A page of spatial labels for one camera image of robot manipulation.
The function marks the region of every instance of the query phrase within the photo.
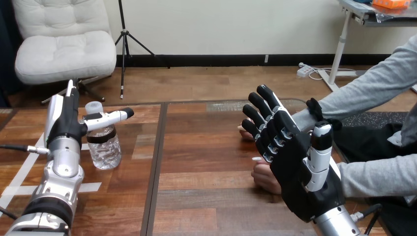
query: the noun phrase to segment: tripod stand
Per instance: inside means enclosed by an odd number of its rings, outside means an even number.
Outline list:
[[[127,56],[127,58],[131,58],[132,55],[129,53],[129,46],[127,44],[127,37],[129,36],[135,42],[137,42],[141,47],[143,47],[148,53],[150,53],[155,59],[160,61],[164,67],[170,68],[163,60],[161,60],[159,57],[157,57],[153,52],[151,52],[147,47],[145,47],[141,42],[139,42],[135,37],[133,37],[129,31],[126,30],[126,26],[124,24],[124,14],[123,14],[123,6],[121,4],[121,0],[119,0],[119,9],[120,9],[120,18],[121,18],[121,27],[123,31],[120,32],[120,36],[116,41],[116,45],[119,43],[121,38],[123,38],[123,56],[121,61],[121,89],[120,89],[120,99],[123,99],[123,85],[124,85],[124,72],[126,71],[126,67],[124,67],[124,58]]]

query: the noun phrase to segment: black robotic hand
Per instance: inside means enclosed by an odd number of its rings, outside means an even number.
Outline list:
[[[318,122],[313,135],[300,132],[288,111],[265,85],[252,92],[242,127],[252,134],[282,189],[287,207],[305,222],[345,203],[340,178],[329,166],[332,128]]]

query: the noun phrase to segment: water bottle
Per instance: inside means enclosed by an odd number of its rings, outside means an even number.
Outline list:
[[[103,112],[100,102],[86,105],[87,114]],[[121,161],[119,139],[114,125],[96,129],[87,133],[87,142],[94,165],[101,170],[113,169]]]

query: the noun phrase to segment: white wall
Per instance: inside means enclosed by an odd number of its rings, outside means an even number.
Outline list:
[[[118,1],[104,2],[116,40]],[[344,21],[337,0],[122,2],[126,28],[155,54],[165,55],[334,54]],[[417,28],[366,28],[351,22],[345,52],[390,54],[416,33]],[[130,41],[131,54],[147,54]]]

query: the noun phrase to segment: gray sleeve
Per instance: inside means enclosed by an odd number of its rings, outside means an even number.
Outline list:
[[[417,84],[417,35],[385,61],[319,101],[324,118],[344,119],[382,105]],[[313,127],[307,110],[293,115],[301,130]]]
[[[417,154],[391,159],[339,163],[345,197],[417,194]]]

